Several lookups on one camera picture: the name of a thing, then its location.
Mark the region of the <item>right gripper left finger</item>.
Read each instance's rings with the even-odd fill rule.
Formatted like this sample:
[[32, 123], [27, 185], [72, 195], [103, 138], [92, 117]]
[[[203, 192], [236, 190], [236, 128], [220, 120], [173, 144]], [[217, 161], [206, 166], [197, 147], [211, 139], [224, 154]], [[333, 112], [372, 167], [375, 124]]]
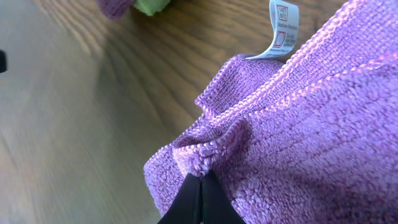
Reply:
[[201, 223], [201, 180], [187, 174], [176, 197], [158, 224]]

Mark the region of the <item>purple folded cloth in stack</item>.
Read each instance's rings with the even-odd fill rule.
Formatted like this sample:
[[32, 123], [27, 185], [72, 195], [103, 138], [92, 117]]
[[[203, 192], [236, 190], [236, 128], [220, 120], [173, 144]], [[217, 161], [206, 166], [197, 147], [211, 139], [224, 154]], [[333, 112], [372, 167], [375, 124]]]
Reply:
[[96, 0], [100, 11], [109, 19], [120, 19], [135, 0]]

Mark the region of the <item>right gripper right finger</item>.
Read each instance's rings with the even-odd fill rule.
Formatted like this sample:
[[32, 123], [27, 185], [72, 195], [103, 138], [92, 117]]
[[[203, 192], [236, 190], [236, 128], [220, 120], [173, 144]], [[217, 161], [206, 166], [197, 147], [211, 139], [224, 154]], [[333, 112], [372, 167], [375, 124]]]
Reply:
[[245, 224], [227, 198], [213, 170], [202, 178], [201, 184], [204, 224]]

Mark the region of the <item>purple microfiber cloth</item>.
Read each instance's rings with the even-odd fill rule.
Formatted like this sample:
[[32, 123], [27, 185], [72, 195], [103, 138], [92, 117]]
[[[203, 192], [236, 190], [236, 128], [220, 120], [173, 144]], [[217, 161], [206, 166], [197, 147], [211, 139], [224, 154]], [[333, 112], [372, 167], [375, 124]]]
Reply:
[[245, 223], [397, 222], [396, 1], [346, 2], [285, 63], [230, 58], [195, 102], [144, 166], [162, 217], [213, 170]]

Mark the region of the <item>bottom green folded cloth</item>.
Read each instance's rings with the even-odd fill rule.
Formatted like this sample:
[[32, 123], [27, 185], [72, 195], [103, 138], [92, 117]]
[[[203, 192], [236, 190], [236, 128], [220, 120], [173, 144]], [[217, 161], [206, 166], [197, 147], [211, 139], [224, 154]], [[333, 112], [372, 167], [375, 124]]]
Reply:
[[170, 3], [170, 0], [135, 0], [133, 6], [147, 16], [153, 16], [162, 11]]

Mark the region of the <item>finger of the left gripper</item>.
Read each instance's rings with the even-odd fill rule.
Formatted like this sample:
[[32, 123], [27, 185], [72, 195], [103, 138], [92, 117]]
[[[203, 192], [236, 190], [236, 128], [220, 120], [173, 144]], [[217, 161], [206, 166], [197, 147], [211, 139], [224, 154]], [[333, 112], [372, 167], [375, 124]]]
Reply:
[[3, 50], [0, 50], [0, 73], [3, 73], [7, 70], [7, 57], [6, 53]]

